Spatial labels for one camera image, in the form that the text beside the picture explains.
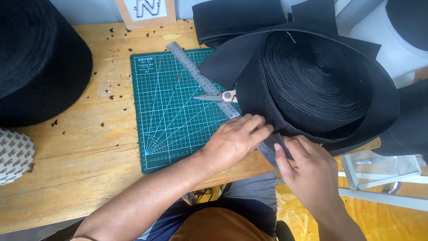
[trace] green cutting mat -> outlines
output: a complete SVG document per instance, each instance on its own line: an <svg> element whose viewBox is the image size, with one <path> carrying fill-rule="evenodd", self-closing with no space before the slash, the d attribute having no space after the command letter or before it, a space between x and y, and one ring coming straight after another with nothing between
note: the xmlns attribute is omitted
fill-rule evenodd
<svg viewBox="0 0 428 241"><path fill-rule="evenodd" d="M199 65L213 50L185 53ZM131 70L142 173L155 172L193 154L228 120L214 101L193 98L205 91L171 52L133 54Z"/></svg>

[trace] scissor handle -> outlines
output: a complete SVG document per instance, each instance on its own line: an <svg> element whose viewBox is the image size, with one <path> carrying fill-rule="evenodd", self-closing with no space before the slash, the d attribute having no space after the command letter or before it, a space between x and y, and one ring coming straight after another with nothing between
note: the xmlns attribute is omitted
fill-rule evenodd
<svg viewBox="0 0 428 241"><path fill-rule="evenodd" d="M236 90L225 91L221 94L224 101L238 103L236 98Z"/></svg>

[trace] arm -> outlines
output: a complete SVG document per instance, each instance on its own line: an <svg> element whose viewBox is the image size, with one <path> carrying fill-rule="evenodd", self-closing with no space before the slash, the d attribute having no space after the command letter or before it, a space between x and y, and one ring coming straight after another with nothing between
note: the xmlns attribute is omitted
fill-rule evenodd
<svg viewBox="0 0 428 241"><path fill-rule="evenodd" d="M241 162L272 132L261 116L233 118L192 156L145 175L90 214L74 237L94 241L134 240L175 201L214 174Z"/></svg>
<svg viewBox="0 0 428 241"><path fill-rule="evenodd" d="M304 136L283 137L294 157L292 167L279 144L276 162L285 183L318 223L320 241L366 241L339 197L337 162Z"/></svg>

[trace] scissors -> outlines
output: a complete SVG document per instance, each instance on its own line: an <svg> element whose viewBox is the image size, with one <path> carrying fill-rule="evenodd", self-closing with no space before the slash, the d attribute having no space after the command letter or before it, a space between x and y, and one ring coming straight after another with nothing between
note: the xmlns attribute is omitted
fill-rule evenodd
<svg viewBox="0 0 428 241"><path fill-rule="evenodd" d="M226 101L226 102L238 103L238 99L236 98L236 90L226 91L221 93L221 95L218 95L218 96L203 94L203 95L195 96L194 98L201 99L201 100Z"/></svg>

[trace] metal mesh basket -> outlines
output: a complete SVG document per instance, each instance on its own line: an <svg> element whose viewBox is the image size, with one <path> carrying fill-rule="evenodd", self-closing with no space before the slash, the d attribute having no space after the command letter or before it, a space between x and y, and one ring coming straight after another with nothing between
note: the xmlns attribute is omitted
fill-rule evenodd
<svg viewBox="0 0 428 241"><path fill-rule="evenodd" d="M415 156L384 157L361 151L341 157L351 189L362 189L421 175Z"/></svg>

